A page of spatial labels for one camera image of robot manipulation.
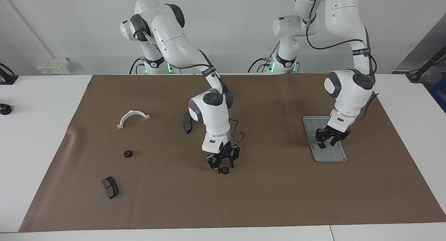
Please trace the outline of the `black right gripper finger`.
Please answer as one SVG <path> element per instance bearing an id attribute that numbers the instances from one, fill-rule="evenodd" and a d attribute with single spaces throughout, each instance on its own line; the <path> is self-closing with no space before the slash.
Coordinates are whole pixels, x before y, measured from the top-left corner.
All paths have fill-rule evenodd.
<path id="1" fill-rule="evenodd" d="M 210 154 L 207 156 L 207 162 L 210 165 L 211 168 L 213 169 L 217 169 L 219 172 L 221 172 L 221 161 L 222 161 L 222 156 L 220 154 Z"/>
<path id="2" fill-rule="evenodd" d="M 239 146 L 231 146 L 231 147 L 232 147 L 232 154 L 230 154 L 228 158 L 230 160 L 231 168 L 234 168 L 234 161 L 239 158 L 240 147 Z"/>

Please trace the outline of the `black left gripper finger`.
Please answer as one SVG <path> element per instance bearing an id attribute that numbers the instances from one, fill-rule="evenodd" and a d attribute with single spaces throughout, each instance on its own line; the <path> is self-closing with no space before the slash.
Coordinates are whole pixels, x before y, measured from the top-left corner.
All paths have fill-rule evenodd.
<path id="1" fill-rule="evenodd" d="M 327 140 L 327 131 L 325 129 L 317 129 L 315 138 L 320 149 L 326 148 L 325 141 Z"/>
<path id="2" fill-rule="evenodd" d="M 334 146 L 337 142 L 343 141 L 350 135 L 350 132 L 334 132 L 333 138 L 330 141 L 330 145 Z"/>

